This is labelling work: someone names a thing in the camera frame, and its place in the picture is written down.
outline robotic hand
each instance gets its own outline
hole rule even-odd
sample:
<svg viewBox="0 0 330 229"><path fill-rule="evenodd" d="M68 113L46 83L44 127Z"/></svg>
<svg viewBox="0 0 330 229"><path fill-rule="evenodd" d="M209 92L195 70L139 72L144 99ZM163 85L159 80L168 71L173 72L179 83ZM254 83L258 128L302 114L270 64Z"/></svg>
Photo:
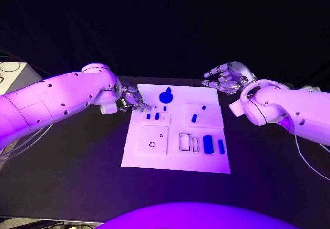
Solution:
<svg viewBox="0 0 330 229"><path fill-rule="evenodd" d="M94 63L81 72L55 76L0 96L0 149L15 140L88 108L101 106L103 114L152 110L143 103L137 87L120 82L103 64Z"/></svg>
<svg viewBox="0 0 330 229"><path fill-rule="evenodd" d="M205 73L205 78L219 73L219 82L202 84L227 95L241 90L241 98L229 108L237 117L247 115L263 126L280 124L294 135L330 146L330 93L307 88L291 90L271 80L258 80L238 61L224 64Z"/></svg>

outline white board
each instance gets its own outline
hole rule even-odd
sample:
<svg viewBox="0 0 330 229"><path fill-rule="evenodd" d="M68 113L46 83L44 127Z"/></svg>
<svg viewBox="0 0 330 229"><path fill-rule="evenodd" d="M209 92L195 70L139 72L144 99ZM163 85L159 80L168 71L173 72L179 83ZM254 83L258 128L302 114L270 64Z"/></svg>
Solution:
<svg viewBox="0 0 330 229"><path fill-rule="evenodd" d="M150 84L139 84L137 87L144 102L153 110L142 113L137 110L133 111L121 166L231 173L217 89ZM169 87L173 100L165 104L159 96ZM189 151L180 150L180 134L189 134ZM206 154L204 150L204 136L206 135L212 136L212 154ZM186 144L188 135L183 136L182 140ZM219 140L224 142L224 154L221 154ZM193 152L196 142L199 152Z"/></svg>

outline dark background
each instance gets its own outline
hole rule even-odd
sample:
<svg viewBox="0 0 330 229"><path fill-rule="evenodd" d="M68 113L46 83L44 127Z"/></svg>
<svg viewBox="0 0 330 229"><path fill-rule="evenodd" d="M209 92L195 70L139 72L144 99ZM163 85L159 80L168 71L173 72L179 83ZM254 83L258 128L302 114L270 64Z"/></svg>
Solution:
<svg viewBox="0 0 330 229"><path fill-rule="evenodd" d="M316 1L3 1L0 51L41 69L202 78L238 60L258 78L330 90L330 20Z"/></svg>

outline robotic arm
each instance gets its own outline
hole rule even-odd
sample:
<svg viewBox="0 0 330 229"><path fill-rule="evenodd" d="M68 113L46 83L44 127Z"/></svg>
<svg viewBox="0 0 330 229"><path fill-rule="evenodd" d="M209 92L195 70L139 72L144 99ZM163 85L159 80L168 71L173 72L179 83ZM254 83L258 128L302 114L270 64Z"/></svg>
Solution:
<svg viewBox="0 0 330 229"><path fill-rule="evenodd" d="M15 140L88 108L101 106L103 114L152 109L137 87L124 85L108 67L94 63L81 72L55 76L0 96L0 149Z"/></svg>
<svg viewBox="0 0 330 229"><path fill-rule="evenodd" d="M247 115L263 126L278 123L294 135L330 146L330 93L314 89L291 90L281 83L258 80L238 61L214 68L205 77L219 73L219 82L202 84L227 94L241 90L241 98L229 108L237 117Z"/></svg>

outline black table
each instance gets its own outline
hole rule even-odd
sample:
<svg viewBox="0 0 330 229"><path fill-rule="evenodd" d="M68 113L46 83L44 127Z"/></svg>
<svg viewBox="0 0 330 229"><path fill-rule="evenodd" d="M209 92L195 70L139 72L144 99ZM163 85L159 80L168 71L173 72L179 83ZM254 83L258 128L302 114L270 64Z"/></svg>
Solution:
<svg viewBox="0 0 330 229"><path fill-rule="evenodd" d="M201 86L199 80L121 77L134 83ZM0 216L106 222L168 202L218 203L303 227L330 225L330 182L307 167L294 136L280 125L255 126L219 94L232 174L121 167L131 113L101 115L91 106L54 124L38 144L0 171ZM300 139L327 172L330 154Z"/></svg>

